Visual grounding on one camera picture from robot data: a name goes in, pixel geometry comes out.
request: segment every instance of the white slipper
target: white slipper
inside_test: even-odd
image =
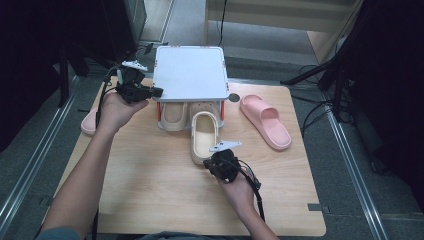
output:
[[[167,102],[163,104],[160,122],[165,131],[181,131],[187,124],[187,103]]]
[[[210,159],[213,152],[209,148],[218,142],[218,120],[208,111],[196,113],[191,123],[191,159],[197,164]]]
[[[198,112],[210,112],[213,115],[215,115],[216,119],[219,120],[220,113],[218,111],[218,106],[215,102],[191,102],[188,105],[188,115],[189,115],[189,121],[193,121],[193,116],[196,115]]]

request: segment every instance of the black clamp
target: black clamp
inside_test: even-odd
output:
[[[122,83],[118,82],[116,91],[127,102],[139,102],[152,97],[161,97],[162,88],[148,87],[141,84],[145,75],[137,69],[123,70]]]

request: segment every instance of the hand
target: hand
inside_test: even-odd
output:
[[[241,212],[247,210],[254,210],[254,193],[252,187],[249,185],[246,177],[242,173],[239,172],[237,177],[231,183],[219,178],[217,178],[217,180],[219,185],[221,185],[222,189],[224,190],[231,206],[234,208],[238,215],[240,215]]]
[[[104,97],[98,128],[107,128],[116,133],[129,122],[136,112],[145,108],[148,104],[147,100],[128,104],[118,93],[108,93]]]

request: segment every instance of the sleeve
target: sleeve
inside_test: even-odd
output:
[[[79,240],[79,236],[73,229],[60,227],[41,232],[35,240]]]

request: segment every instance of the wooden table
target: wooden table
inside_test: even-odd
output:
[[[292,137],[288,149],[274,151],[240,111],[239,103],[225,101],[219,138],[242,141],[232,150],[262,183],[268,225],[278,236],[324,235],[322,212],[308,209],[308,204],[319,200],[289,90],[238,83],[229,87],[232,93],[256,94],[276,107]],[[249,235],[216,179],[191,160],[190,132],[158,128],[155,103],[150,100],[115,136],[100,200],[99,232]],[[81,133],[59,187],[89,141]]]

